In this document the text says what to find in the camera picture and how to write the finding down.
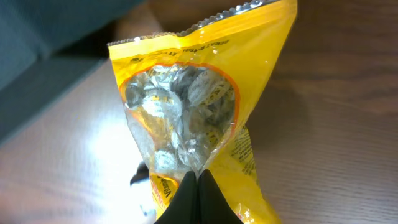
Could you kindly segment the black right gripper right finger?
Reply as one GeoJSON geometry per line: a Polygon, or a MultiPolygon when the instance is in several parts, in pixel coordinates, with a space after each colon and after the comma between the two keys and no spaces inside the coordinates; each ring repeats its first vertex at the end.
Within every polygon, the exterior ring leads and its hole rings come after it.
{"type": "Polygon", "coordinates": [[[206,169],[199,176],[198,196],[201,224],[243,224],[223,196],[211,172],[206,169]]]}

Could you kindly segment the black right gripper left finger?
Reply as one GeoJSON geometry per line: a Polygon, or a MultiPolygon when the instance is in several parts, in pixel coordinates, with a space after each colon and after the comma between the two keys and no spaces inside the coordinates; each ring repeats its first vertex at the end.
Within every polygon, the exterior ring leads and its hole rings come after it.
{"type": "Polygon", "coordinates": [[[197,224],[197,178],[193,171],[185,174],[170,205],[155,224],[197,224]]]}

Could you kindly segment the yellow Hacks candy bag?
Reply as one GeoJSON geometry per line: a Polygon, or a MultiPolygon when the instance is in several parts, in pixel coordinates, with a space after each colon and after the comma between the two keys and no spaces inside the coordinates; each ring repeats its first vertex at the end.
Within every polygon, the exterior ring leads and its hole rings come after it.
{"type": "Polygon", "coordinates": [[[108,45],[127,125],[149,171],[156,220],[189,171],[208,169],[243,223],[279,223],[257,182],[246,121],[297,15],[251,1],[186,31],[108,45]]]}

